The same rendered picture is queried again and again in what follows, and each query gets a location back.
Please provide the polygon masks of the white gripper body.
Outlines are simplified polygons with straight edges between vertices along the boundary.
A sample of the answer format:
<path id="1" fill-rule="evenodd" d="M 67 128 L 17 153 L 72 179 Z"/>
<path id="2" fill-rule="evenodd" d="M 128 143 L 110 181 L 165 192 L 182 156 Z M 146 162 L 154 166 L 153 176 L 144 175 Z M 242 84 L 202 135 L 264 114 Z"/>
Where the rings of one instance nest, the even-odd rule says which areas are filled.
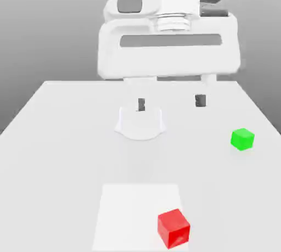
<path id="1" fill-rule="evenodd" d="M 239 67 L 233 14 L 201 17 L 183 32 L 158 32 L 149 19 L 112 20 L 99 32 L 97 69 L 104 79 L 232 74 Z"/>

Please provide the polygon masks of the small green cube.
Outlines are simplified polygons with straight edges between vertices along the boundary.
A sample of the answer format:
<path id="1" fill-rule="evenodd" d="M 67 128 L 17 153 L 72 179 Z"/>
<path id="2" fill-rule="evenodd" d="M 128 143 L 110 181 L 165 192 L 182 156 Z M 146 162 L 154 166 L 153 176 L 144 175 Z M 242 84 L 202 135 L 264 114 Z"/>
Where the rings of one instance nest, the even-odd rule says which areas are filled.
<path id="1" fill-rule="evenodd" d="M 255 134 L 245 128 L 234 130 L 231 136 L 231 145 L 238 150 L 247 150 L 254 144 Z"/>

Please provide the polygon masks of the small red cube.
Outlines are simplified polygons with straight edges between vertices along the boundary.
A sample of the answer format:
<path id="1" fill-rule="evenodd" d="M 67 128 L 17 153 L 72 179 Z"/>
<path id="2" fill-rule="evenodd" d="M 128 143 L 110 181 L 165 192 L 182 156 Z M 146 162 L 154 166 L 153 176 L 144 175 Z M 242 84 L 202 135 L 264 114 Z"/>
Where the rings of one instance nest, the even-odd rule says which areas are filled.
<path id="1" fill-rule="evenodd" d="M 190 223 L 180 209 L 158 215 L 158 234 L 165 247 L 171 249 L 189 242 Z"/>

